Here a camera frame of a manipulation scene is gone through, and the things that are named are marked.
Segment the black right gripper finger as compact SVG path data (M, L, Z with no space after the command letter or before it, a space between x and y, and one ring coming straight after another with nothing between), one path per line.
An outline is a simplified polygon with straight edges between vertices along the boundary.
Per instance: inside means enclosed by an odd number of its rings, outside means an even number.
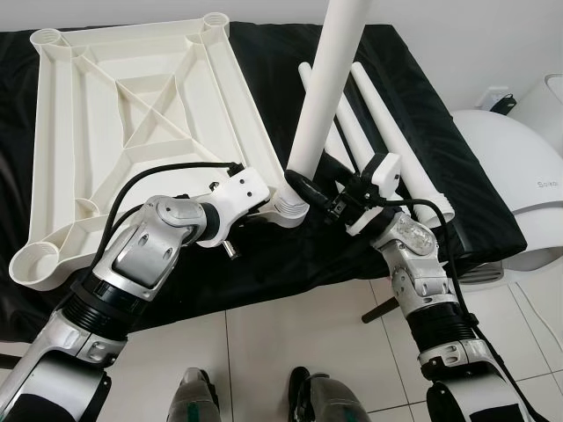
M287 184L298 194L298 197L318 210L326 210L326 194L313 180L294 170L286 170L284 176Z

